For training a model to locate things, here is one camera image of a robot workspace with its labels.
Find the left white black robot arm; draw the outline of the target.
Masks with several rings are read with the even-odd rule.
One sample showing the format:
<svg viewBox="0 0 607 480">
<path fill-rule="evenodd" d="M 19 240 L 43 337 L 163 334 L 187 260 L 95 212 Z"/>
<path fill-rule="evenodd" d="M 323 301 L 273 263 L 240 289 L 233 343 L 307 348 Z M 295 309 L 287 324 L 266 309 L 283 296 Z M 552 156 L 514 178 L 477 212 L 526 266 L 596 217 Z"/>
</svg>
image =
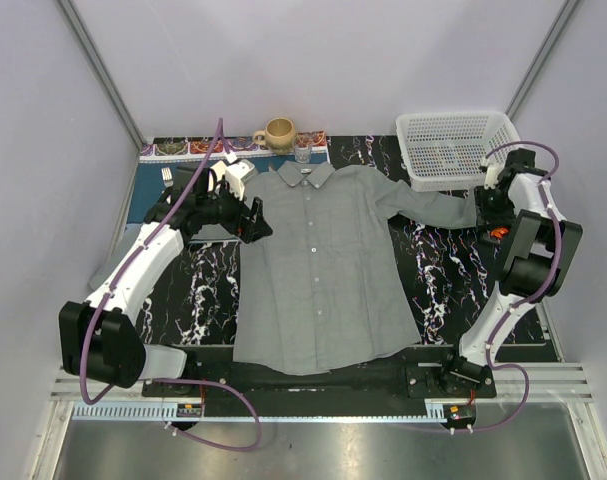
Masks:
<svg viewBox="0 0 607 480">
<path fill-rule="evenodd" d="M 187 364 L 187 352 L 144 343 L 136 320 L 162 273 L 203 227 L 217 225 L 243 243 L 272 234 L 262 200 L 245 195 L 257 174 L 247 161 L 164 169 L 165 189 L 138 233 L 126 239 L 121 258 L 83 302 L 69 301 L 60 310 L 66 373 L 120 388 L 163 379 L 179 396 L 197 388 L 199 372 Z"/>
</svg>

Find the orange brooch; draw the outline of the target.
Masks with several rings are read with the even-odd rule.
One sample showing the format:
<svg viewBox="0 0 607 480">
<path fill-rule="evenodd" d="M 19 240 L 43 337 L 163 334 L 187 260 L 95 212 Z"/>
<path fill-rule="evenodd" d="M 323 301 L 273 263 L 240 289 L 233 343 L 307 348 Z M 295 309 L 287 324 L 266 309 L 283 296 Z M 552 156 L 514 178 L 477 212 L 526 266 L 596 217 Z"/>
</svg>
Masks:
<svg viewBox="0 0 607 480">
<path fill-rule="evenodd" d="M 490 237 L 497 239 L 497 240 L 501 240 L 503 239 L 505 236 L 507 236 L 509 234 L 509 229 L 505 228 L 505 227 L 498 227 L 493 229 L 490 232 Z"/>
</svg>

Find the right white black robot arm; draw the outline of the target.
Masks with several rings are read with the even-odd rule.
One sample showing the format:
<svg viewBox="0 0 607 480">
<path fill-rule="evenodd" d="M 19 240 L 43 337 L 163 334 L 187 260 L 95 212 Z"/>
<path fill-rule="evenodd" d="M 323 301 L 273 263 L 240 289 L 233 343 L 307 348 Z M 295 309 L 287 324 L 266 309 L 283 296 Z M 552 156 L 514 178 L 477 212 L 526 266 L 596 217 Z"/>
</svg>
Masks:
<svg viewBox="0 0 607 480">
<path fill-rule="evenodd" d="M 536 165 L 535 141 L 493 148 L 481 161 L 483 185 L 474 191 L 477 227 L 497 246 L 496 282 L 473 326 L 437 371 L 447 396 L 492 384 L 500 347 L 517 323 L 564 283 L 583 235 L 567 220 L 551 192 L 553 169 Z"/>
</svg>

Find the grey button shirt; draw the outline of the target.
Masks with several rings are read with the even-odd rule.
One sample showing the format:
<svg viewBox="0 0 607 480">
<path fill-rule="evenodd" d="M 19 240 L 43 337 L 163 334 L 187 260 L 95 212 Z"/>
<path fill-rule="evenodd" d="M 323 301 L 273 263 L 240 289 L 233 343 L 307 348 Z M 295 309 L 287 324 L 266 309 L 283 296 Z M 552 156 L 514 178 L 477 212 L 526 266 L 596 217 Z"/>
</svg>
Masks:
<svg viewBox="0 0 607 480">
<path fill-rule="evenodd" d="M 403 215 L 473 227 L 472 197 L 414 191 L 363 165 L 286 162 L 249 181 L 270 236 L 240 250 L 233 358 L 312 375 L 386 357 L 421 336 L 399 279 L 388 222 Z"/>
</svg>

